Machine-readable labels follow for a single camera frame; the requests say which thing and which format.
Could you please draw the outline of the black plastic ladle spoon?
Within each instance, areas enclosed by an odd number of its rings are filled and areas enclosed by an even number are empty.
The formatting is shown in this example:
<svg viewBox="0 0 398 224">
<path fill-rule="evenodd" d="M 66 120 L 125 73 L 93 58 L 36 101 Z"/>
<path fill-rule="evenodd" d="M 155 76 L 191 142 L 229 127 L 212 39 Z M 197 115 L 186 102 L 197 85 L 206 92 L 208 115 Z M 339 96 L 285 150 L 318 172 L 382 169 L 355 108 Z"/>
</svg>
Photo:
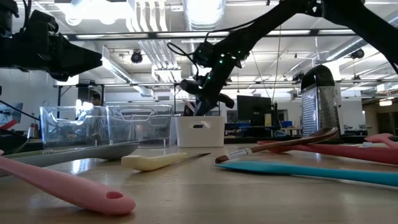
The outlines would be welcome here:
<svg viewBox="0 0 398 224">
<path fill-rule="evenodd" d="M 13 154 L 19 152 L 29 139 L 23 135 L 13 131 L 0 128 L 0 150 L 5 154 Z"/>
</svg>

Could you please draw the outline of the teal silicone spatula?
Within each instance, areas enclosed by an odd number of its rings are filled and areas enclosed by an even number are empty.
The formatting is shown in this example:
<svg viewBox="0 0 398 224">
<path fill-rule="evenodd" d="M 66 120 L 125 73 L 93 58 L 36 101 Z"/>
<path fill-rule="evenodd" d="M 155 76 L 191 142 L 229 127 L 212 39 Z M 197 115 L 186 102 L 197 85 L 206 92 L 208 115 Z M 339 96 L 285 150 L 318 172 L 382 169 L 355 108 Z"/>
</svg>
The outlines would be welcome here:
<svg viewBox="0 0 398 224">
<path fill-rule="evenodd" d="M 398 187 L 398 172 L 373 172 L 346 169 L 327 169 L 310 166 L 296 166 L 265 161 L 236 161 L 216 164 L 217 167 L 248 172 L 304 175 L 329 179 L 352 180 L 370 184 Z"/>
</svg>

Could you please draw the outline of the silver ceiling duct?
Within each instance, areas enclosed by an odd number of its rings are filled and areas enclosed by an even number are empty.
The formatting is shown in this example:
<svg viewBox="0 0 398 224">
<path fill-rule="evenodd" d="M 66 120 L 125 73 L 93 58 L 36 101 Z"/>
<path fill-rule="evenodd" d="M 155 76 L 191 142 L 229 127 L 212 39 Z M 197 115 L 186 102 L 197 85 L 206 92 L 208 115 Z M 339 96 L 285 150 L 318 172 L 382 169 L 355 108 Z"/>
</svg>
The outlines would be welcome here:
<svg viewBox="0 0 398 224">
<path fill-rule="evenodd" d="M 182 0 L 189 31 L 214 30 L 223 20 L 226 0 Z"/>
</svg>

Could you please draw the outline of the large cream-handled table knife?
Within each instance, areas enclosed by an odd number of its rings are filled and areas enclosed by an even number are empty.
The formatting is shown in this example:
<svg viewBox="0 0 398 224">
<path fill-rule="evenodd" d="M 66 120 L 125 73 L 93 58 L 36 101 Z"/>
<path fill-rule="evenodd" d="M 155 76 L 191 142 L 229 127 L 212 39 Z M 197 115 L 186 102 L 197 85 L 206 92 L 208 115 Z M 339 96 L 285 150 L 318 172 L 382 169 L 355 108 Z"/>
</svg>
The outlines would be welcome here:
<svg viewBox="0 0 398 224">
<path fill-rule="evenodd" d="M 138 171 L 152 171 L 169 166 L 184 159 L 207 156 L 209 154 L 210 152 L 201 154 L 187 154 L 186 152 L 179 152 L 154 157 L 130 155 L 121 158 L 121 165 L 125 168 Z"/>
</svg>

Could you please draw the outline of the clear plastic bin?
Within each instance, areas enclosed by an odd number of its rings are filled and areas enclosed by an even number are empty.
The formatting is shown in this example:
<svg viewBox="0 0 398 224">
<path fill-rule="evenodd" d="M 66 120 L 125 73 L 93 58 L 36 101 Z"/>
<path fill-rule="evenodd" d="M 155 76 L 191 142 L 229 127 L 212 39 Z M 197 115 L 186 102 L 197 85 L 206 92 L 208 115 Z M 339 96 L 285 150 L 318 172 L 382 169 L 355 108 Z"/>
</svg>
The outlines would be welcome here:
<svg viewBox="0 0 398 224">
<path fill-rule="evenodd" d="M 108 133 L 113 144 L 136 142 L 140 147 L 170 147 L 177 140 L 170 105 L 108 106 Z"/>
<path fill-rule="evenodd" d="M 109 144 L 108 112 L 88 103 L 82 106 L 40 108 L 44 149 L 81 149 Z"/>
</svg>

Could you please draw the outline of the gray spoon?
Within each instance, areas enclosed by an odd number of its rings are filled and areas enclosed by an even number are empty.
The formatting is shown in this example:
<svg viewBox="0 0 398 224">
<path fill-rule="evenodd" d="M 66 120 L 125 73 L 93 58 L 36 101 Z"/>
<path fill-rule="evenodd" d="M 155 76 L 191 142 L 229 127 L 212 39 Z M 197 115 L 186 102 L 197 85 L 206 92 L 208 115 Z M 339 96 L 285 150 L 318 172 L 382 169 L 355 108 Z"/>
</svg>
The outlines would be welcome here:
<svg viewBox="0 0 398 224">
<path fill-rule="evenodd" d="M 52 154 L 45 154 L 40 156 L 29 156 L 29 157 L 6 157 L 13 161 L 29 164 L 37 167 L 48 167 L 64 162 L 70 162 L 80 159 L 104 159 L 104 160 L 118 160 L 124 156 L 128 156 L 133 153 L 139 144 L 136 142 L 125 142 L 112 145 L 104 145 L 98 147 L 87 147 L 79 149 L 69 150 L 53 150 Z"/>
</svg>

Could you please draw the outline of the red silicone spatula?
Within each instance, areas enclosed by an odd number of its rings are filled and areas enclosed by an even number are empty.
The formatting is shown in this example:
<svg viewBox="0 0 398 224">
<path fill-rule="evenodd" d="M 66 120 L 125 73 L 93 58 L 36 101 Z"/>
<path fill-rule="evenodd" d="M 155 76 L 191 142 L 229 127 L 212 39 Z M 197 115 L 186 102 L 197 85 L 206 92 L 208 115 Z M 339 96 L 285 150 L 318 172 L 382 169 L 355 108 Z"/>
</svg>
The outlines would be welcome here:
<svg viewBox="0 0 398 224">
<path fill-rule="evenodd" d="M 367 142 L 383 143 L 392 149 L 398 149 L 398 142 L 392 140 L 393 135 L 389 133 L 375 134 L 364 138 Z"/>
</svg>

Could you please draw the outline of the white plastic bin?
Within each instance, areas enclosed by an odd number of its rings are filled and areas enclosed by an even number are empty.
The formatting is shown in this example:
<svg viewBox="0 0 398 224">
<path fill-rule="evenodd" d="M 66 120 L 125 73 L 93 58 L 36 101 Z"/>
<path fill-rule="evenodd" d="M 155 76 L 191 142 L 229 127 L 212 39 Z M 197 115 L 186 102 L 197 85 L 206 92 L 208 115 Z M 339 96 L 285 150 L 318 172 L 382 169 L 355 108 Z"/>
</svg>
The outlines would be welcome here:
<svg viewBox="0 0 398 224">
<path fill-rule="evenodd" d="M 223 116 L 179 116 L 175 118 L 178 147 L 223 147 Z"/>
</svg>

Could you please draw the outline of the red slotted spoon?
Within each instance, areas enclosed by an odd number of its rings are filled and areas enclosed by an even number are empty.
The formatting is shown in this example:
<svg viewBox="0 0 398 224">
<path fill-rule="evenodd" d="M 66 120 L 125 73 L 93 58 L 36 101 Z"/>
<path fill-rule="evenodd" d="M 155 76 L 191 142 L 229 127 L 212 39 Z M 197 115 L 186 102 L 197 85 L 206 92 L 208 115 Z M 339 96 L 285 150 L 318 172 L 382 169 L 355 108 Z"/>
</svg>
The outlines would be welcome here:
<svg viewBox="0 0 398 224">
<path fill-rule="evenodd" d="M 362 147 L 357 145 L 340 144 L 308 144 L 286 146 L 273 149 L 274 152 L 285 151 L 305 151 L 329 156 L 347 157 L 351 159 L 360 159 L 371 162 L 380 162 L 398 166 L 398 149 L 392 149 L 383 143 L 373 143 L 371 147 Z"/>
</svg>

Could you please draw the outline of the brown wooden spoon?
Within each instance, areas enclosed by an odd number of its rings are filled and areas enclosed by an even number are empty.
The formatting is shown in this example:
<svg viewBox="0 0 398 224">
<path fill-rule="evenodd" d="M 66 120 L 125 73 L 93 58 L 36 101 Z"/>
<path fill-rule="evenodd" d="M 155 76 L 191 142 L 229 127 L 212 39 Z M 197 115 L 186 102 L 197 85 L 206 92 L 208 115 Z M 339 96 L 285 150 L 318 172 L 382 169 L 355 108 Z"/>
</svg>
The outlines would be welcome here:
<svg viewBox="0 0 398 224">
<path fill-rule="evenodd" d="M 316 131 L 308 136 L 304 136 L 300 139 L 294 139 L 289 141 L 279 141 L 279 142 L 272 142 L 269 144 L 258 145 L 254 147 L 249 147 L 245 149 L 240 149 L 238 151 L 230 152 L 229 154 L 222 155 L 215 159 L 215 163 L 223 163 L 232 159 L 236 159 L 242 156 L 246 156 L 249 154 L 253 154 L 255 152 L 265 151 L 269 149 L 274 149 L 277 147 L 286 147 L 286 146 L 295 146 L 301 144 L 313 144 L 316 142 L 326 141 L 327 139 L 336 136 L 340 130 L 338 128 L 324 128 L 319 131 Z"/>
</svg>

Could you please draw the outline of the black beam with light strips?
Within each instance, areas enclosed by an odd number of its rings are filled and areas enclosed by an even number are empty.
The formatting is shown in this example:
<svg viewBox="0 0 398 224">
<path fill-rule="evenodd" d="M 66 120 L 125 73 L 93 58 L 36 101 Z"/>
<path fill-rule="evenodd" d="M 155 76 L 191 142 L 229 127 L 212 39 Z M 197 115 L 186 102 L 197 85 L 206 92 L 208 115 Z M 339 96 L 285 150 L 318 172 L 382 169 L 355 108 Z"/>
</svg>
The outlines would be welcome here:
<svg viewBox="0 0 398 224">
<path fill-rule="evenodd" d="M 178 31 L 178 32 L 108 32 L 96 34 L 64 34 L 70 42 L 76 41 L 105 41 L 105 40 L 157 40 L 157 39 L 223 39 L 232 31 L 203 32 L 203 31 Z M 332 37 L 348 36 L 356 34 L 350 29 L 286 29 L 272 30 L 264 35 L 268 37 Z"/>
</svg>

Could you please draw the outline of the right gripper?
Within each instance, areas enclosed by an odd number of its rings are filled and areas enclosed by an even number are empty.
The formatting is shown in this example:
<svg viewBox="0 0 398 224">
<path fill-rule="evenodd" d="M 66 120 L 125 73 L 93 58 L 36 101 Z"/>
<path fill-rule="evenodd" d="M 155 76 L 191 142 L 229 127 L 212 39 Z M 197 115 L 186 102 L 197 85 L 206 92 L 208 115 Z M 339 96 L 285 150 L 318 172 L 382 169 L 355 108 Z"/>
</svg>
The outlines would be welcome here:
<svg viewBox="0 0 398 224">
<path fill-rule="evenodd" d="M 195 116 L 204 116 L 207 112 L 224 103 L 227 108 L 233 108 L 234 101 L 229 96 L 219 93 L 226 80 L 235 67 L 242 68 L 243 60 L 249 56 L 248 51 L 214 49 L 213 64 L 203 86 L 190 81 L 182 80 L 179 84 L 181 89 L 191 95 L 195 95 Z M 217 95 L 206 96 L 205 93 L 218 93 Z"/>
</svg>

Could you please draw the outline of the black aluminium table frame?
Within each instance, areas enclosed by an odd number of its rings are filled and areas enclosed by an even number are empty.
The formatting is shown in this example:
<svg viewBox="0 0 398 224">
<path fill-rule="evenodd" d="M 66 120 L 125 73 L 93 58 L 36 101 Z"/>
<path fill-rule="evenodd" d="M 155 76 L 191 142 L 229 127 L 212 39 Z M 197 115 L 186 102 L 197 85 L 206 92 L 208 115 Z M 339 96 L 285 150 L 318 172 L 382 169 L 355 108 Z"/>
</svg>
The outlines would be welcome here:
<svg viewBox="0 0 398 224">
<path fill-rule="evenodd" d="M 350 136 L 350 135 L 342 135 L 340 140 L 332 140 L 329 139 L 327 142 L 340 142 L 340 143 L 350 143 L 350 144 L 357 144 L 364 142 L 367 136 Z M 254 144 L 259 141 L 288 141 L 288 140 L 294 140 L 294 139 L 299 139 L 301 137 L 290 137 L 290 136 L 282 136 L 282 137 L 269 137 L 269 138 L 224 138 L 224 144 Z M 393 141 L 398 142 L 398 136 L 393 136 L 392 137 Z M 138 142 L 141 145 L 155 145 L 155 146 L 168 146 L 169 142 L 167 139 L 155 139 L 155 140 L 143 140 L 143 141 L 133 141 L 133 142 Z M 51 146 L 53 148 L 55 147 L 81 147 L 81 146 L 88 146 L 94 142 L 89 143 L 83 143 L 80 141 L 66 141 L 66 142 L 61 142 L 60 146 Z M 27 146 L 24 146 L 19 152 L 30 152 L 30 151 L 39 151 L 42 150 L 43 143 L 41 139 L 36 139 L 35 141 L 29 140 L 27 143 Z"/>
</svg>

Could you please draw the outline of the pink silicone spatula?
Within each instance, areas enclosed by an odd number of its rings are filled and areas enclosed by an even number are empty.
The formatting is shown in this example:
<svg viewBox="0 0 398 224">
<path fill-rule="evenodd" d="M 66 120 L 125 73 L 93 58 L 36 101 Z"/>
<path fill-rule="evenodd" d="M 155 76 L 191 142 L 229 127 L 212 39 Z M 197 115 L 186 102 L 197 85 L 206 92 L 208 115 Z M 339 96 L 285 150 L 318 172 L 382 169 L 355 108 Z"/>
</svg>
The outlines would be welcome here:
<svg viewBox="0 0 398 224">
<path fill-rule="evenodd" d="M 136 203 L 131 197 L 92 180 L 44 169 L 3 156 L 0 150 L 0 170 L 80 208 L 107 215 L 131 213 Z"/>
</svg>

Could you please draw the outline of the black computer monitor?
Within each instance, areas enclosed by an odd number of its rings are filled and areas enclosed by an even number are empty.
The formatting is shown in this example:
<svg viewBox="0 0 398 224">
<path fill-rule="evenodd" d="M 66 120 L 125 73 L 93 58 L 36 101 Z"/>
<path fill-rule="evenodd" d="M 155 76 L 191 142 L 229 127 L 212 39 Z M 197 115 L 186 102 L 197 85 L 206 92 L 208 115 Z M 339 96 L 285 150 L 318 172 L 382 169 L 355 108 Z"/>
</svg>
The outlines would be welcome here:
<svg viewBox="0 0 398 224">
<path fill-rule="evenodd" d="M 250 121 L 252 125 L 263 126 L 265 115 L 271 114 L 270 98 L 260 96 L 237 96 L 238 119 Z"/>
</svg>

